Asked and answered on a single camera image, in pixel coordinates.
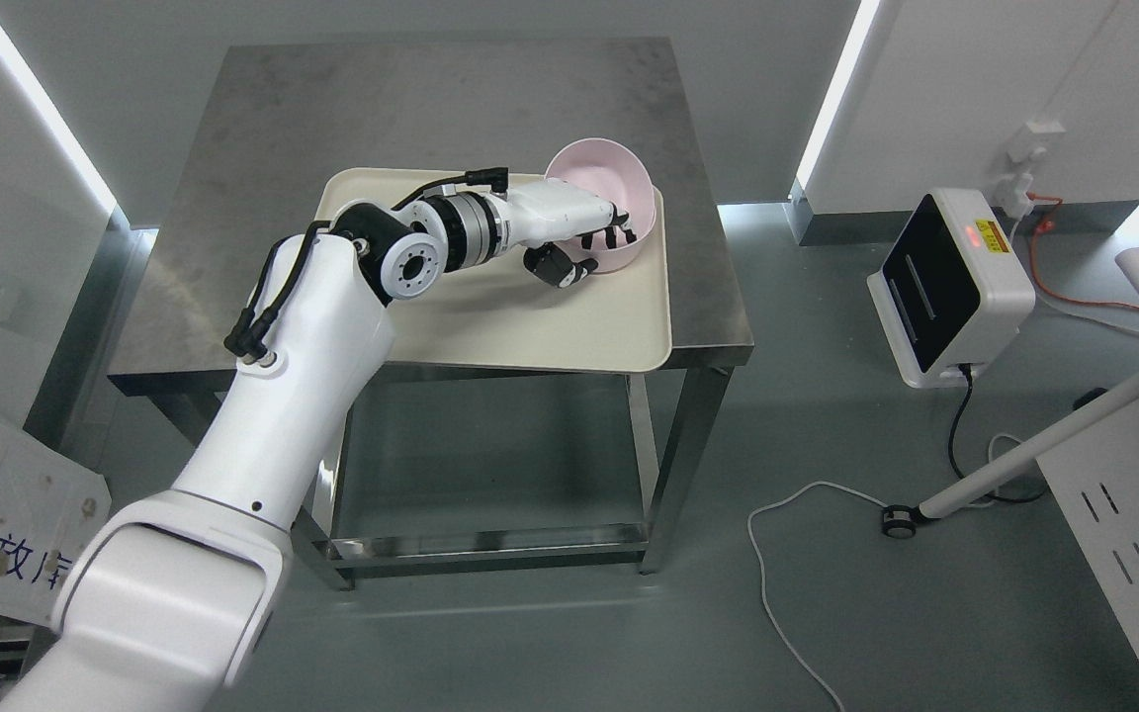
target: white pole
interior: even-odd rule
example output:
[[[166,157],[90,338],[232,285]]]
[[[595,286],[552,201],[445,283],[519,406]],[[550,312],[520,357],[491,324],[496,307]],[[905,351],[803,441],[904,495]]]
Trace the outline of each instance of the white pole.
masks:
[[[1035,437],[1027,440],[1007,453],[995,457],[991,463],[982,466],[968,474],[962,481],[953,483],[947,490],[937,492],[918,506],[918,510],[926,518],[941,519],[978,499],[989,491],[1011,481],[1017,475],[1024,474],[1026,468],[1044,452],[1052,449],[1058,443],[1074,436],[1089,425],[1097,423],[1117,409],[1128,406],[1139,398],[1139,374],[1125,379],[1116,387],[1103,393],[1097,400],[1089,402],[1083,409],[1076,410],[1070,416],[1064,416],[1058,423],[1049,425]]]

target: black cable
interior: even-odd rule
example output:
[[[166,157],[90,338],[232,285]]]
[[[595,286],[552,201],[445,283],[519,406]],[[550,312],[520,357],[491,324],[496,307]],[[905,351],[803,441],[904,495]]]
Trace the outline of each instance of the black cable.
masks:
[[[288,271],[288,279],[285,280],[284,287],[280,287],[280,294],[276,294],[271,305],[262,311],[263,317],[267,316],[268,311],[272,313],[272,321],[276,320],[276,317],[280,316],[280,310],[284,310],[284,303],[288,301],[289,294],[293,294],[293,289],[297,287],[297,280],[302,279],[302,271],[306,267],[306,257],[311,255],[311,249],[316,246],[316,235],[330,224],[330,221],[313,221],[306,227],[306,235],[302,238],[302,247],[297,248],[297,259],[293,262],[293,269]]]
[[[271,273],[271,265],[274,263],[274,253],[279,252],[281,245],[288,242],[288,237],[276,240],[276,244],[272,244],[271,249],[267,253],[267,260],[262,262],[262,272],[259,275],[256,287],[253,288],[253,296],[249,296],[248,303],[240,310],[240,316],[236,317],[236,325],[231,327],[231,333],[227,334],[227,338],[222,339],[222,346],[226,346],[227,351],[235,353],[237,357],[244,357],[245,353],[248,353],[247,350],[241,349],[240,338],[244,337],[245,333],[248,333],[249,327],[253,325],[253,317],[257,316],[253,311],[253,306],[257,305],[259,298],[262,297],[262,289],[267,287],[267,276]]]
[[[411,191],[411,194],[408,195],[405,198],[399,199],[399,202],[394,204],[394,206],[392,207],[392,211],[398,212],[401,211],[403,207],[407,207],[412,202],[412,199],[420,198],[421,195],[424,195],[425,190],[439,188],[440,186],[443,185],[457,185],[465,182],[466,180],[467,180],[466,177],[446,177],[445,179],[439,179],[426,182],[425,185],[421,185],[420,188],[417,188],[413,191]]]
[[[959,369],[961,369],[961,375],[966,378],[966,396],[961,399],[961,407],[952,416],[952,428],[948,429],[948,464],[952,465],[952,473],[956,474],[958,481],[962,481],[966,475],[961,472],[961,465],[957,465],[957,425],[961,424],[961,416],[966,407],[969,406],[969,398],[973,395],[973,370],[968,363],[961,363]],[[994,492],[988,492],[984,497],[994,501],[1002,501],[1005,505],[1027,505],[1044,497],[1048,492],[1048,486],[1046,486],[1043,490],[1035,492],[1035,494],[1022,499],[1017,497],[1000,497],[999,494],[994,494]]]
[[[461,177],[444,177],[444,179],[426,182],[417,188],[415,193],[411,193],[403,199],[399,199],[396,206],[392,207],[392,211],[401,211],[407,207],[412,199],[420,198],[425,190],[431,188],[439,188],[443,185],[489,185],[491,193],[507,193],[507,169],[498,166],[494,169],[480,169],[476,171],[465,171],[465,175]]]
[[[254,360],[267,355],[267,345],[262,339],[267,337],[268,330],[271,330],[271,325],[274,324],[274,320],[280,317],[281,308],[284,308],[290,294],[293,294],[293,289],[297,287],[297,281],[302,279],[302,271],[306,267],[306,259],[311,255],[311,249],[316,244],[316,235],[330,224],[331,222],[329,221],[313,221],[311,226],[306,227],[306,235],[302,238],[302,246],[297,248],[297,256],[293,261],[293,267],[288,270],[288,278],[281,285],[279,294],[276,294],[273,301],[259,314],[257,320],[248,324],[253,313],[253,303],[256,303],[257,298],[254,298],[249,303],[249,306],[245,306],[240,311],[239,320],[236,321],[236,328],[231,329],[231,334],[223,342],[224,346],[231,353],[236,353],[237,357],[253,357]],[[273,262],[276,252],[279,251],[281,244],[284,244],[284,240],[280,240],[276,247],[271,248],[271,255],[267,257],[269,265],[270,262]],[[268,271],[270,269],[263,267],[263,272]],[[261,284],[265,283],[265,277],[267,275],[263,273],[262,279],[259,279],[257,293],[261,293]]]

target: gray floor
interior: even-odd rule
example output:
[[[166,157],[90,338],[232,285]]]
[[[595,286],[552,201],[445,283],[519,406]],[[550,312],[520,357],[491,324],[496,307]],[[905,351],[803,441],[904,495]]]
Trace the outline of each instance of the gray floor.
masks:
[[[831,709],[763,616],[746,514],[814,478],[917,504],[950,482],[961,393],[915,392],[895,374],[863,281],[885,246],[798,248],[778,206],[724,207],[723,226],[759,347],[732,379],[663,572],[450,573],[343,595],[298,566],[247,678],[213,709]],[[1133,296],[1113,265],[1133,244],[1139,212],[1113,237],[1049,236],[1046,279]],[[1030,436],[1136,370],[1139,338],[1038,310],[977,383],[958,457],[975,468],[991,434]],[[378,474],[351,491],[347,526],[613,517],[633,486],[611,465],[625,439],[606,385],[368,393],[362,414],[385,420],[357,466]],[[664,431],[678,375],[649,387]],[[146,400],[112,401],[98,409],[107,440],[89,452],[125,504],[166,486],[190,448]],[[592,402],[605,415],[584,418]],[[417,420],[483,414],[506,424],[502,439],[408,437]],[[566,442],[592,445],[575,466],[618,477],[568,476]],[[878,535],[871,506],[814,491],[759,533],[777,616],[849,709],[1139,709],[1139,665],[1050,499],[969,510],[900,542]]]

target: white sign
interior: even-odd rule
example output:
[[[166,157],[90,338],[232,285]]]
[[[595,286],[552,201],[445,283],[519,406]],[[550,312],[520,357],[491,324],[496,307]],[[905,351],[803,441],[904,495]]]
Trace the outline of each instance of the white sign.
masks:
[[[49,625],[64,576],[108,521],[104,477],[0,418],[0,614]]]

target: orange cable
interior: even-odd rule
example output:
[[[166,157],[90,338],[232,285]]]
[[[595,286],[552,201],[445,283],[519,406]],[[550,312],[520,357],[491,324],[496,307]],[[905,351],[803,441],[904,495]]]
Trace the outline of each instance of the orange cable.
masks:
[[[1052,292],[1051,288],[1046,287],[1043,281],[1040,280],[1039,270],[1036,270],[1035,268],[1035,239],[1039,238],[1039,236],[1047,234],[1047,231],[1052,229],[1054,227],[1052,220],[1049,220],[1049,218],[1052,216],[1052,213],[1057,212],[1058,207],[1062,207],[1063,199],[1054,197],[1052,195],[1036,195],[1034,193],[1027,193],[1026,197],[1031,199],[1048,199],[1048,202],[1052,203],[1052,211],[1044,213],[1044,215],[1040,218],[1040,221],[1035,222],[1035,229],[1031,231],[1031,242],[1027,244],[1027,257],[1030,257],[1031,262],[1031,279],[1035,281],[1035,287],[1039,287],[1040,292],[1048,294],[1052,298],[1057,298],[1057,301],[1059,302],[1079,303],[1080,305],[1083,306],[1112,306],[1115,308],[1115,310],[1139,311],[1139,303],[1090,302],[1088,301],[1088,298],[1074,298],[1071,296],[1064,296],[1063,294]]]

